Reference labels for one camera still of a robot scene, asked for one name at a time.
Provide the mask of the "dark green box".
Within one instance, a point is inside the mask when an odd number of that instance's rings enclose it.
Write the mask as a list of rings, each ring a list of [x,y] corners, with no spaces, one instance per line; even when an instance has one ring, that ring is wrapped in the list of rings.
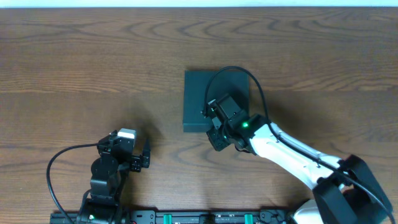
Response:
[[[202,115],[205,90],[210,78],[215,74],[211,70],[185,71],[183,97],[183,131],[185,133],[205,133],[213,123]],[[249,77],[239,71],[221,72],[211,82],[208,90],[208,101],[217,100],[229,94],[244,110],[249,110]]]

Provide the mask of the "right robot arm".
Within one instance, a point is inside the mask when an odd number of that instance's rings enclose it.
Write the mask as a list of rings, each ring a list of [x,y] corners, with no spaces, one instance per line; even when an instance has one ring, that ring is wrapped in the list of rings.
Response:
[[[249,116],[226,95],[205,103],[213,125],[207,132],[216,151],[233,144],[268,159],[303,182],[313,194],[291,215],[294,223],[395,222],[392,205],[369,166],[358,156],[322,153],[289,136],[259,114]]]

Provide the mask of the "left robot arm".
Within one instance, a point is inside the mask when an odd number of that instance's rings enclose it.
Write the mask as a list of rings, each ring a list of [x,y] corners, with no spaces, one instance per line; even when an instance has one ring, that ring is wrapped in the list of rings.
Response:
[[[121,205],[121,196],[130,172],[150,166],[149,143],[134,155],[136,131],[122,128],[99,140],[99,158],[91,165],[91,189],[85,195],[77,223],[130,223],[128,208]]]

